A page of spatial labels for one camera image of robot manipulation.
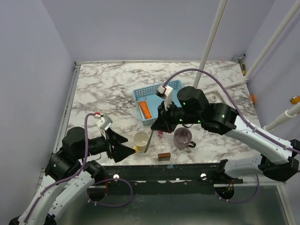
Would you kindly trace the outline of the grey toothbrush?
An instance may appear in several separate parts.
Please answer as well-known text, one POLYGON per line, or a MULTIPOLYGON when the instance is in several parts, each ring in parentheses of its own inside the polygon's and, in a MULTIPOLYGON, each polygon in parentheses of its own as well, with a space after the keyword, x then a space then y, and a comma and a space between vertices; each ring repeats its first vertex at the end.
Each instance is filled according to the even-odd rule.
POLYGON ((148 142, 147 142, 146 148, 145 148, 145 150, 144 150, 144 153, 146 153, 146 152, 147 152, 147 150, 148 150, 148 148, 149 148, 149 146, 150 146, 150 142, 151 142, 151 139, 152 139, 153 133, 154 133, 154 130, 152 130, 152 131, 151 131, 151 134, 150 134, 150 136, 149 136, 149 139, 148 139, 148 142))

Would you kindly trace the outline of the yellow mug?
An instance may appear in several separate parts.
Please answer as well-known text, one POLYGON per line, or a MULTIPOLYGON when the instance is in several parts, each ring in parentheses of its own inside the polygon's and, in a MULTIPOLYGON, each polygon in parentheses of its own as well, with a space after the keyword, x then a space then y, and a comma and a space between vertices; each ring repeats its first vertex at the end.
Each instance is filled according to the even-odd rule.
POLYGON ((149 134, 144 131, 138 131, 133 136, 133 149, 136 152, 145 151, 149 140, 149 134))

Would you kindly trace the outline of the mauve mug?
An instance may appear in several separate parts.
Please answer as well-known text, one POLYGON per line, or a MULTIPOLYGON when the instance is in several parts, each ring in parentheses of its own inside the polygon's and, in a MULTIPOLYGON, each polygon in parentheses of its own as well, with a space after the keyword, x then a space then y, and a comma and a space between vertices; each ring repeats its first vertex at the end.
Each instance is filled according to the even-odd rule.
POLYGON ((196 147, 196 143, 192 141, 191 131, 185 127, 180 127, 174 131, 173 144, 180 150, 188 147, 196 147))

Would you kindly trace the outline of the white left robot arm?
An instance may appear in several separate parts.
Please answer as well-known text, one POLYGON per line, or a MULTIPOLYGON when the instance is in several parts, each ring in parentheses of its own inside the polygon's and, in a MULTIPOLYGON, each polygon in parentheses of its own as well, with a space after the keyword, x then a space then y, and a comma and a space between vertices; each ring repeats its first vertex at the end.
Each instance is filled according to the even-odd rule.
POLYGON ((87 156, 106 152, 115 162, 135 153, 125 146, 128 139, 108 129, 103 136, 85 143, 85 130, 71 128, 62 147, 53 154, 45 169, 41 185, 26 211, 10 220, 11 225, 55 225, 63 210, 90 185, 107 181, 108 175, 97 161, 84 162, 87 156))

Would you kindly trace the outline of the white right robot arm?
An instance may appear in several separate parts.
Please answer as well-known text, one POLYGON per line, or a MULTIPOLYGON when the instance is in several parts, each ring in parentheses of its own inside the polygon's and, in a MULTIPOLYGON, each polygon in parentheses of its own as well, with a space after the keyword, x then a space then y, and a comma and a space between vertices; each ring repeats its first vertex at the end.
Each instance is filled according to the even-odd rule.
POLYGON ((222 160, 216 171, 218 182, 225 184, 232 178, 262 174, 285 182, 298 173, 299 161, 295 159, 299 142, 278 138, 243 117, 237 107, 224 103, 209 103, 204 92, 192 86, 182 88, 173 102, 173 89, 160 86, 157 95, 164 99, 158 106, 158 117, 151 130, 172 133, 178 124, 200 124, 211 133, 238 140, 259 152, 258 156, 222 160))

